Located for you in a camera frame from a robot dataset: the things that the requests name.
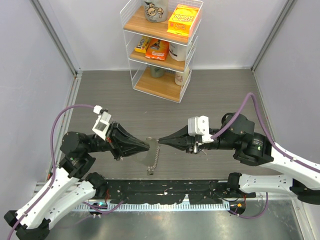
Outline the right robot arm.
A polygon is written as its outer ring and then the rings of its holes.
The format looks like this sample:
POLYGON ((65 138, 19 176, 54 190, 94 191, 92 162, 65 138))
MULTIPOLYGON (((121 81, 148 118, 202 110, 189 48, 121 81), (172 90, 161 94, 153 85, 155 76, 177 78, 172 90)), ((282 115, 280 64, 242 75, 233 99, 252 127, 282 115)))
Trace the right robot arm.
POLYGON ((182 129, 159 138, 158 142, 197 154, 203 150, 234 151, 233 158, 251 167, 269 168, 278 175, 254 176, 239 172, 230 173, 226 191, 232 197, 255 192, 282 193, 296 196, 300 201, 312 205, 320 203, 320 165, 290 153, 267 136, 255 132, 255 123, 239 114, 226 113, 221 119, 222 134, 218 128, 209 127, 207 116, 188 119, 182 129))

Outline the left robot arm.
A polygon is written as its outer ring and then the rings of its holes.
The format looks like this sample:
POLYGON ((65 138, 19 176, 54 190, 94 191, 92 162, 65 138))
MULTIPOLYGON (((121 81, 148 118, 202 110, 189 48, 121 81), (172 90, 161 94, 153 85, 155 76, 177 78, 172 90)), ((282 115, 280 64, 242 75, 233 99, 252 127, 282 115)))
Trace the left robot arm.
POLYGON ((44 240, 50 230, 80 203, 106 196, 102 175, 89 173, 95 163, 91 153, 110 152, 119 160, 146 152, 150 145, 129 134, 118 122, 106 125, 103 136, 67 132, 60 150, 64 158, 42 189, 22 208, 9 210, 4 219, 20 240, 44 240))

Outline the white cup red print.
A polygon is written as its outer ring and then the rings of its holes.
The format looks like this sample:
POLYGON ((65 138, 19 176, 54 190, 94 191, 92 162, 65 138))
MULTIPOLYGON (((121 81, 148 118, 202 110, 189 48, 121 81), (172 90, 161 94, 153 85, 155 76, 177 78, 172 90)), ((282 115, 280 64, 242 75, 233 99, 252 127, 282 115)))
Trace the white cup red print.
POLYGON ((178 85, 178 86, 184 86, 186 81, 187 81, 187 79, 188 79, 189 73, 190 73, 190 68, 189 67, 187 67, 184 70, 184 72, 176 71, 175 72, 175 77, 174 77, 175 84, 178 85))

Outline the green grey cup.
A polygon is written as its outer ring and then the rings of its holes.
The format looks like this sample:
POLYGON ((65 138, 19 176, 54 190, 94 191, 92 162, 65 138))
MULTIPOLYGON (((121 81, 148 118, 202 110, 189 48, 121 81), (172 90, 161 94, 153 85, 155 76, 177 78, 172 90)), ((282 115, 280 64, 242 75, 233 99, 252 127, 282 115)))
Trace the green grey cup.
POLYGON ((161 78, 165 74, 165 69, 162 67, 151 65, 149 68, 152 78, 161 78))

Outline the white pouch with label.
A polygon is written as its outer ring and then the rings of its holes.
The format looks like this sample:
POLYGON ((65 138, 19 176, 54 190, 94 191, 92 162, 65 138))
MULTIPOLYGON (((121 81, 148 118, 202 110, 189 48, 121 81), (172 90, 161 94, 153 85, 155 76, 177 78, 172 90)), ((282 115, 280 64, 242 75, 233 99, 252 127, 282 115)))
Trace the white pouch with label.
POLYGON ((191 49, 191 44, 189 45, 181 45, 177 43, 170 42, 169 43, 169 55, 172 59, 182 62, 187 59, 187 55, 191 49))

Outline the orange snack bag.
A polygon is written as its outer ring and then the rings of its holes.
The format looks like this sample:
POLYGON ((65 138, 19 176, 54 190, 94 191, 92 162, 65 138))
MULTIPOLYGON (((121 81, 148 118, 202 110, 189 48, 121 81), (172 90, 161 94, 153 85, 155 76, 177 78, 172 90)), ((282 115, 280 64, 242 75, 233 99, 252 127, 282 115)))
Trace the orange snack bag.
POLYGON ((154 59, 165 61, 169 53, 170 43, 165 40, 152 38, 146 50, 145 57, 147 59, 154 59))

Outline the yellow candy bag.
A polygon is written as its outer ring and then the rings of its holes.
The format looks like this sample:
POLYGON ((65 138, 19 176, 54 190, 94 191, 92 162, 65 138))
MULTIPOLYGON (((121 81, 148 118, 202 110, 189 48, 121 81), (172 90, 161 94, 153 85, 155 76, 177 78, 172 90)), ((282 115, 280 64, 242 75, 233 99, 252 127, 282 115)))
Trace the yellow candy bag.
POLYGON ((145 54, 150 45, 151 40, 152 40, 151 37, 143 35, 139 40, 139 43, 137 44, 137 46, 134 48, 134 51, 145 54))

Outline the yellow orange snack box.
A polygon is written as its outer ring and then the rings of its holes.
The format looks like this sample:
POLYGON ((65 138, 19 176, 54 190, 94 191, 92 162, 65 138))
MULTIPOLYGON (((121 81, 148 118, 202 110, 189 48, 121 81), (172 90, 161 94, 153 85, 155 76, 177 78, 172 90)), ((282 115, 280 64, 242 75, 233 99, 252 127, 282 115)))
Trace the yellow orange snack box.
POLYGON ((200 8, 178 4, 168 20, 167 32, 174 35, 189 37, 193 24, 197 20, 200 8))

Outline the grey cartoon mug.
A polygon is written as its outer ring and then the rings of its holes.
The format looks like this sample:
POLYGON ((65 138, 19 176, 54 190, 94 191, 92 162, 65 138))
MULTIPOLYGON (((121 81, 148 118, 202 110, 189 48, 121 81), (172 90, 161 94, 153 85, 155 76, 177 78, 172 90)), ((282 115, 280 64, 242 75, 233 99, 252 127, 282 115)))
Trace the grey cartoon mug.
POLYGON ((168 0, 143 0, 145 18, 151 23, 164 22, 168 18, 169 1, 168 0))

